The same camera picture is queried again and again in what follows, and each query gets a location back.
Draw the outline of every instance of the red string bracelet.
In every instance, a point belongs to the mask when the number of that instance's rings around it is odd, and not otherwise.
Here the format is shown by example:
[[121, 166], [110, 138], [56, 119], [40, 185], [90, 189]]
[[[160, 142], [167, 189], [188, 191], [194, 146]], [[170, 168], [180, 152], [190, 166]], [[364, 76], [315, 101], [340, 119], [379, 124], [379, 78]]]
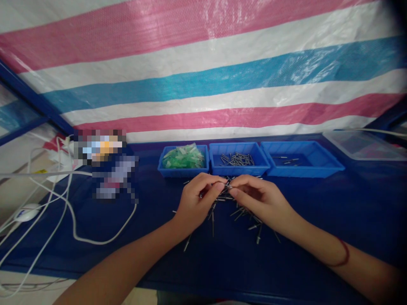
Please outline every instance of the red string bracelet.
[[328, 265], [328, 264], [326, 264], [328, 267], [341, 267], [341, 266], [344, 266], [344, 265], [346, 265], [348, 262], [349, 262], [349, 249], [348, 249], [348, 246], [345, 244], [345, 242], [342, 240], [342, 239], [340, 239], [339, 237], [336, 237], [337, 239], [339, 239], [339, 241], [340, 241], [340, 243], [343, 245], [343, 247], [345, 248], [345, 251], [346, 251], [346, 257], [345, 257], [345, 259], [342, 261], [342, 262], [340, 262], [339, 264], [336, 264], [336, 265]]

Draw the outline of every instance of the white stripe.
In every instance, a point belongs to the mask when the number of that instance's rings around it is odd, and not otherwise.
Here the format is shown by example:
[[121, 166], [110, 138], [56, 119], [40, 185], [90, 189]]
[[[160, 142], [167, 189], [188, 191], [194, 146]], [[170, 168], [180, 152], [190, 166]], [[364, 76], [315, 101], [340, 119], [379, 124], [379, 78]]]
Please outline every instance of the white stripe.
[[0, 2], [0, 33], [45, 25], [125, 0], [11, 0]]
[[192, 113], [228, 108], [281, 107], [306, 103], [342, 104], [370, 93], [400, 93], [407, 70], [393, 70], [363, 82], [334, 81], [297, 86], [258, 88], [225, 94], [190, 97], [168, 102], [119, 104], [67, 112], [62, 116], [73, 126], [140, 116]]
[[71, 64], [20, 77], [38, 93], [96, 83], [160, 78], [290, 52], [400, 34], [382, 2], [346, 8], [272, 28], [109, 61]]
[[127, 134], [128, 143], [197, 141], [208, 139], [232, 139], [258, 136], [279, 136], [287, 134], [319, 133], [338, 128], [360, 128], [374, 121], [375, 118], [364, 116], [345, 116], [326, 121], [319, 125], [291, 124], [267, 126], [262, 128], [227, 127], [202, 129], [177, 129], [161, 131], [144, 131]]
[[0, 107], [8, 105], [14, 101], [16, 101], [17, 98], [12, 94], [8, 89], [0, 85]]

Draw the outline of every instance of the plastic tarp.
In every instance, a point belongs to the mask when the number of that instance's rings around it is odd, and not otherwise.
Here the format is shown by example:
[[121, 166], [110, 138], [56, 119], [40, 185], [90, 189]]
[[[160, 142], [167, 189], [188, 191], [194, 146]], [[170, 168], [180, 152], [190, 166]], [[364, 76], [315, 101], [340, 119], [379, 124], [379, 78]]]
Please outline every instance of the plastic tarp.
[[75, 128], [129, 142], [363, 127], [406, 83], [381, 1], [14, 0], [0, 20], [9, 67]]

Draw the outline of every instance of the blue plastic bin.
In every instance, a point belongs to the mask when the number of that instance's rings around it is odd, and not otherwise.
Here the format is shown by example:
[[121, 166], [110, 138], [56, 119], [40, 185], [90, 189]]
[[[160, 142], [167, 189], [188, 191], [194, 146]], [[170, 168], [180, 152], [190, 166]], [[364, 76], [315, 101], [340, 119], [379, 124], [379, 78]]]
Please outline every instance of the blue plastic bin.
[[[345, 169], [315, 141], [262, 142], [261, 147], [270, 162], [267, 176], [326, 178]], [[284, 164], [286, 160], [297, 158], [295, 162]]]
[[162, 159], [163, 157], [169, 152], [170, 150], [173, 150], [177, 148], [178, 146], [166, 146], [164, 147], [164, 150], [162, 151], [160, 161], [158, 163], [158, 171], [162, 174], [163, 177], [165, 178], [181, 178], [181, 177], [195, 177], [199, 173], [205, 172], [209, 173], [209, 153], [208, 153], [208, 147], [206, 145], [197, 145], [196, 148], [199, 149], [199, 151], [203, 154], [205, 157], [204, 163], [205, 167], [200, 168], [200, 169], [166, 169], [162, 165]]
[[[241, 153], [250, 154], [255, 165], [252, 166], [221, 166], [222, 154], [228, 155]], [[211, 143], [209, 144], [209, 155], [212, 162], [212, 174], [220, 176], [252, 175], [261, 176], [270, 168], [266, 156], [256, 142], [241, 143]]]

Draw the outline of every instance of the floor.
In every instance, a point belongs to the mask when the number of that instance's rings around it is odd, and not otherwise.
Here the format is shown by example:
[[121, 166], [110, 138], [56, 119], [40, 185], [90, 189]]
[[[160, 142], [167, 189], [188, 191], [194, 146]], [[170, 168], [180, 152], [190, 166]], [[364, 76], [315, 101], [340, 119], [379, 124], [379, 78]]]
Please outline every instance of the floor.
[[[19, 284], [23, 277], [24, 274], [22, 273], [0, 271], [0, 281], [2, 285], [7, 285], [5, 286], [6, 288], [15, 288], [15, 286], [10, 286], [9, 284]], [[50, 283], [54, 282], [55, 280], [57, 279], [54, 277], [30, 275], [26, 283]], [[75, 280], [67, 280], [62, 283], [52, 284], [49, 287], [45, 287], [45, 285], [38, 285], [35, 289], [44, 288], [44, 290], [36, 292], [20, 292], [9, 299], [1, 299], [0, 303], [2, 305], [51, 305], [70, 285], [72, 285], [72, 283], [74, 283], [74, 281]], [[28, 291], [33, 288], [33, 286], [26, 285], [23, 289]], [[6, 294], [6, 292], [0, 288], [0, 296], [5, 295], [8, 294]], [[157, 292], [156, 290], [151, 289], [133, 288], [122, 304], [157, 305]]]

